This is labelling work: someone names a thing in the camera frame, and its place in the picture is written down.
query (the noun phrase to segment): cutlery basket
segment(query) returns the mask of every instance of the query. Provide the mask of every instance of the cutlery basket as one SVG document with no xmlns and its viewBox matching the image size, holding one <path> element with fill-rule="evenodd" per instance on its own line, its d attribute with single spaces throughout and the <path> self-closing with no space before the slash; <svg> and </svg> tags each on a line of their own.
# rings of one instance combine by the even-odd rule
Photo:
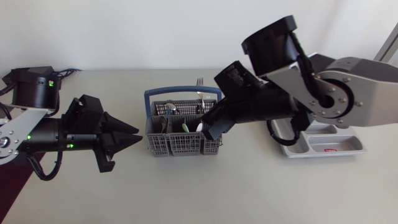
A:
<svg viewBox="0 0 398 224">
<path fill-rule="evenodd" d="M 215 93 L 217 99 L 221 99 L 221 90 L 208 86 L 171 86 L 147 90 L 144 93 L 147 123 L 146 135 L 149 149 L 155 157 L 173 156 L 196 156 L 217 155 L 218 148 L 222 145 L 222 137 L 215 140 L 207 140 L 202 132 L 196 132 L 196 127 L 201 123 L 203 111 L 198 111 L 201 100 L 167 100 L 153 101 L 150 103 L 150 96 L 178 91 L 202 91 L 204 93 Z M 205 113 L 209 111 L 217 100 L 204 100 Z M 179 113 L 165 116 L 166 103 L 174 104 Z M 162 127 L 162 116 L 166 118 L 166 128 Z M 182 124 L 185 122 L 189 133 L 185 132 Z"/>
</svg>

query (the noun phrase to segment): table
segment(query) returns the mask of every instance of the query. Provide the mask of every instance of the table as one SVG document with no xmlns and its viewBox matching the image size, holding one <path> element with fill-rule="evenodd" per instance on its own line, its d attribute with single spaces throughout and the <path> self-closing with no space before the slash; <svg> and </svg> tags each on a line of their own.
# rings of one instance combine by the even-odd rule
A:
<svg viewBox="0 0 398 224">
<path fill-rule="evenodd" d="M 64 79 L 57 116 L 87 94 L 145 135 L 145 90 L 195 85 L 198 77 L 216 86 L 218 72 L 80 72 Z M 398 125 L 356 131 L 368 152 L 347 157 L 288 159 L 264 122 L 235 125 L 217 156 L 155 158 L 144 138 L 104 174 L 92 151 L 65 152 L 58 176 L 44 182 L 33 174 L 4 223 L 397 223 Z M 45 155 L 45 170 L 55 158 Z"/>
</svg>

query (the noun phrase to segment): spoon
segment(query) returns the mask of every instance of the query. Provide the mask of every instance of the spoon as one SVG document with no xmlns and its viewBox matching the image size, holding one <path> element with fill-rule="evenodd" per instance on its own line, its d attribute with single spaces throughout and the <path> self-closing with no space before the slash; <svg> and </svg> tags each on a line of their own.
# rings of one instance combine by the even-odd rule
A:
<svg viewBox="0 0 398 224">
<path fill-rule="evenodd" d="M 188 126 L 187 126 L 186 122 L 187 122 L 187 119 L 184 118 L 184 122 L 182 123 L 182 129 L 183 129 L 185 132 L 188 133 L 188 132 L 189 132 L 189 129 L 188 129 Z"/>
<path fill-rule="evenodd" d="M 164 133 L 164 131 L 166 130 L 167 127 L 167 119 L 165 116 L 161 116 L 160 117 L 160 122 L 162 123 L 162 131 L 161 133 Z"/>
<path fill-rule="evenodd" d="M 178 108 L 172 103 L 166 103 L 166 107 L 167 107 L 166 115 L 170 115 L 172 112 L 174 114 L 174 111 L 177 111 L 180 113 Z"/>
<path fill-rule="evenodd" d="M 200 131 L 202 130 L 202 128 L 203 128 L 203 124 L 200 123 L 200 124 L 198 125 L 198 127 L 197 127 L 197 132 L 200 132 Z"/>
</svg>

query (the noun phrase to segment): black cylindrical motor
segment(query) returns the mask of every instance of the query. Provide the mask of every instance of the black cylindrical motor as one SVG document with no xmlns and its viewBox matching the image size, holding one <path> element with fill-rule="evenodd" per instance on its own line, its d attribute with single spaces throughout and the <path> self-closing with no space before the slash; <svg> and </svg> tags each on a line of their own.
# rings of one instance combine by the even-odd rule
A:
<svg viewBox="0 0 398 224">
<path fill-rule="evenodd" d="M 52 75 L 52 67 L 12 69 L 3 80 L 10 85 L 15 83 L 12 104 L 33 108 L 55 110 L 61 79 Z"/>
</svg>

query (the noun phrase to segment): screw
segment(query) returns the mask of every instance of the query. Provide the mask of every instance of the screw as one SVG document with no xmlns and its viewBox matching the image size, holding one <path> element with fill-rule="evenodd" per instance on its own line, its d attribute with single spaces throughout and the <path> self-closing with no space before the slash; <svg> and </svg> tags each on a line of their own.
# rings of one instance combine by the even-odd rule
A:
<svg viewBox="0 0 398 224">
<path fill-rule="evenodd" d="M 349 77 L 346 77 L 343 79 L 343 82 L 345 82 L 345 83 L 348 83 L 349 81 L 351 81 L 351 78 L 349 78 Z"/>
</svg>

